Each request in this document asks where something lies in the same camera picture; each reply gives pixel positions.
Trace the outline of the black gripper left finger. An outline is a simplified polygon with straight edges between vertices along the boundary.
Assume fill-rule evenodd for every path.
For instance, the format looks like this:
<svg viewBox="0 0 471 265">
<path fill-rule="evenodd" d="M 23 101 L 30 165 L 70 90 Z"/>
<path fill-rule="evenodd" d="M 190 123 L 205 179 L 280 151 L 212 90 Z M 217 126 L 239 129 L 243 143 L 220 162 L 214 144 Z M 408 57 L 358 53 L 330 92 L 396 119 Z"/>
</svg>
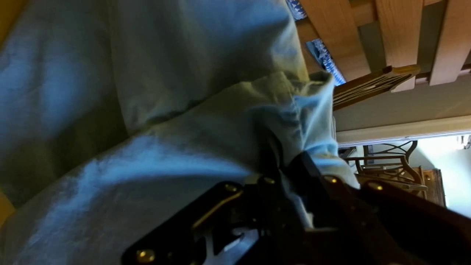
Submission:
<svg viewBox="0 0 471 265">
<path fill-rule="evenodd" d="M 264 181 L 276 185 L 283 175 L 283 145 L 273 132 L 262 135 L 260 143 Z"/>
</svg>

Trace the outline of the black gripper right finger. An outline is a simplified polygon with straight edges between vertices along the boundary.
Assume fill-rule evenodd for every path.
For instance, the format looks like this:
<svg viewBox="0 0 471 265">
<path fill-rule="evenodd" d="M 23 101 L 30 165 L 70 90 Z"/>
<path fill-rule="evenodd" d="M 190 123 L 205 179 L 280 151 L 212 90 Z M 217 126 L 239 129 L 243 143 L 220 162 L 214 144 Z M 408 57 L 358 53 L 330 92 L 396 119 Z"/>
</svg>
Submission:
<svg viewBox="0 0 471 265">
<path fill-rule="evenodd" d="M 342 185 L 339 176 L 324 175 L 307 151 L 290 162 L 289 179 L 308 206 L 333 204 L 336 190 Z"/>
</svg>

